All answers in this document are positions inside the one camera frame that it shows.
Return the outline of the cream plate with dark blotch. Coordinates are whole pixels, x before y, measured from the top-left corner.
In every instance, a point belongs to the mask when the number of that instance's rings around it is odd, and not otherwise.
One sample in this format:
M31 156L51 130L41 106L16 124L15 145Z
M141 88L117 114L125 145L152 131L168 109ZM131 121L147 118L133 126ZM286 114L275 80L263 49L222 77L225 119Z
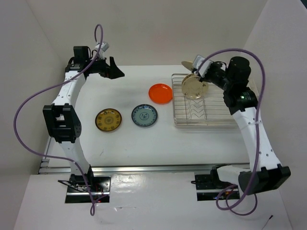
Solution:
M194 72L194 66L192 61L182 61L181 64L189 71Z

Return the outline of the cream floral plate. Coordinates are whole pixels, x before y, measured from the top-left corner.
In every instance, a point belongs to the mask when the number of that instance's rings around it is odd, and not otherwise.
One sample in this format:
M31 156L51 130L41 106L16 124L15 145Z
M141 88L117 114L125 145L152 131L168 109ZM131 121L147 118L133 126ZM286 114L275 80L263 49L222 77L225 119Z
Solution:
M200 82L199 76L193 73L187 75L181 84L182 93L188 99L202 98L208 89L209 84L207 82Z

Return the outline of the orange plate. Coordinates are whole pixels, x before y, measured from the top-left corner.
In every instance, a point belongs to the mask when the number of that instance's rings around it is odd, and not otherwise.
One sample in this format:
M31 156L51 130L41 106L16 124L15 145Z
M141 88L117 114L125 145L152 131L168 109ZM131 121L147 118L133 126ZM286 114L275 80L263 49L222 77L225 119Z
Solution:
M167 104L173 98L171 87L163 83L158 83L151 86L148 91L148 95L156 104Z

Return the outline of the yellow patterned plate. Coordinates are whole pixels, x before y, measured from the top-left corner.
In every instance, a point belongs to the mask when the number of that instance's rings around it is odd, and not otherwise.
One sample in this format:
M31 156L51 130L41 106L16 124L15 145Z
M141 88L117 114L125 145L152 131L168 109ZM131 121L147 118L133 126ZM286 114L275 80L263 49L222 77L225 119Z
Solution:
M95 117L95 126L103 132L117 130L122 123L121 113L113 108L100 111Z

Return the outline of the blue white patterned plate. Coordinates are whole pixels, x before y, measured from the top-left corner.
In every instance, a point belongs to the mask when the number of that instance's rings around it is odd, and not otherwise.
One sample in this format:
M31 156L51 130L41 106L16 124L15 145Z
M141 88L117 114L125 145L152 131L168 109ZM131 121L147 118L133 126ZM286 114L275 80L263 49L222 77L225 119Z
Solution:
M140 104L132 110L131 119L139 127L151 127L158 119L158 112L152 105Z

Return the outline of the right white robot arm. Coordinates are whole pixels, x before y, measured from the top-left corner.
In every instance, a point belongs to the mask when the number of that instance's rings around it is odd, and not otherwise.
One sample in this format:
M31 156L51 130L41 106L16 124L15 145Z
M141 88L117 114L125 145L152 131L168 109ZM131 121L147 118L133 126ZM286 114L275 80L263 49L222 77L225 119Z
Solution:
M213 83L224 91L224 103L240 129L250 161L249 170L232 165L214 167L211 185L221 188L226 182L236 184L247 195L278 189L290 177L291 171L288 166L282 166L275 155L257 112L259 101L248 87L249 61L233 57L223 69L218 62L197 55L192 66L193 71L200 69L197 74L200 82Z

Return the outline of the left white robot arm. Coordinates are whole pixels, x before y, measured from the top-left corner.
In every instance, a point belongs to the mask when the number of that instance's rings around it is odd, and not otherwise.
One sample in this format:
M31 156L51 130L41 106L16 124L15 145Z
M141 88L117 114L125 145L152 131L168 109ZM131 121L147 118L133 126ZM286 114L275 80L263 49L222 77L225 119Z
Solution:
M106 62L105 52L109 44L102 42L95 47L90 57L89 47L75 46L74 56L65 68L65 84L51 105L45 105L43 115L49 135L55 139L69 159L71 177L69 183L88 192L95 186L91 165L86 160L81 144L81 121L75 111L79 92L90 74L98 73L108 79L117 79L125 74L116 66L114 58Z

